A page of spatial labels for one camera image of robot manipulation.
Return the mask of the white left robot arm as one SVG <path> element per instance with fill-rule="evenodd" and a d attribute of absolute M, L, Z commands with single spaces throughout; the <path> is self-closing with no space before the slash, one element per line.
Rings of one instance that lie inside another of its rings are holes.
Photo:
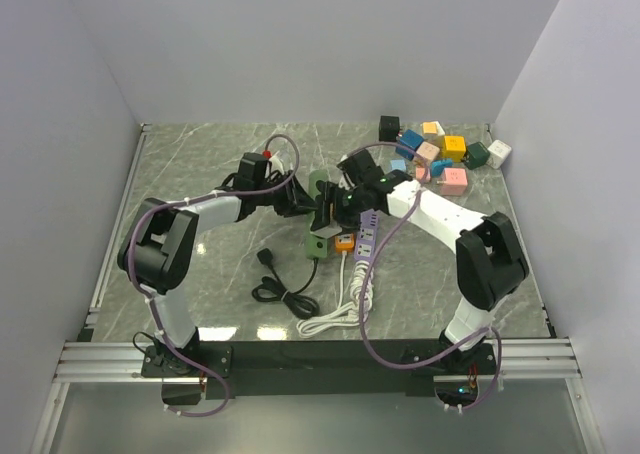
<path fill-rule="evenodd" d="M 217 227 L 246 219 L 258 207 L 281 217 L 316 209 L 291 170 L 281 161 L 246 153 L 236 172 L 199 201 L 144 199 L 118 255 L 118 267 L 143 291 L 156 322 L 155 337 L 170 345 L 164 363 L 176 375 L 193 373 L 200 362 L 198 328 L 179 289 L 190 267 L 196 238 Z"/>

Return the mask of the white plug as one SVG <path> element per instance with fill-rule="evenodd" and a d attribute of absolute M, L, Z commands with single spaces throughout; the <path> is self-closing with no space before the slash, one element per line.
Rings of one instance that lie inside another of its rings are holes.
<path fill-rule="evenodd" d="M 321 239 L 330 239 L 342 233 L 342 227 L 337 224 L 329 224 L 325 227 L 313 230 L 312 234 Z"/>

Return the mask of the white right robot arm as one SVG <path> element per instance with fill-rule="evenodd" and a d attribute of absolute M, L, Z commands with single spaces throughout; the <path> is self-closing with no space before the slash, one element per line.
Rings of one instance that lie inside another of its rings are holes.
<path fill-rule="evenodd" d="M 440 364 L 460 373 L 474 360 L 474 349 L 489 332 L 495 313 L 507 296 L 529 276 L 529 264 L 511 219 L 466 209 L 430 191 L 400 170 L 388 173 L 367 150 L 339 163 L 350 185 L 311 180 L 317 190 L 313 233 L 335 223 L 345 231 L 361 226 L 367 211 L 410 223 L 444 244 L 455 255 L 461 300 L 441 333 Z"/>

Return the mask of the yellow plug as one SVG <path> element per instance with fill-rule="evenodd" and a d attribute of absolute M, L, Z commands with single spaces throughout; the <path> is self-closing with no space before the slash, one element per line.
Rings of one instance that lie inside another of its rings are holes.
<path fill-rule="evenodd" d="M 422 133 L 429 136 L 444 136 L 445 131 L 438 121 L 427 121 L 421 124 Z"/>

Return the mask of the green power strip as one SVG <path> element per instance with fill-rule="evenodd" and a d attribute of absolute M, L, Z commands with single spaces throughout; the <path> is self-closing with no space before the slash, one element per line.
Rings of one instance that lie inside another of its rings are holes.
<path fill-rule="evenodd" d="M 328 241 L 316 234 L 326 224 L 325 205 L 327 202 L 328 173 L 314 170 L 309 174 L 308 193 L 315 202 L 315 210 L 307 216 L 307 232 L 305 235 L 305 255 L 311 260 L 322 260 L 328 256 Z"/>

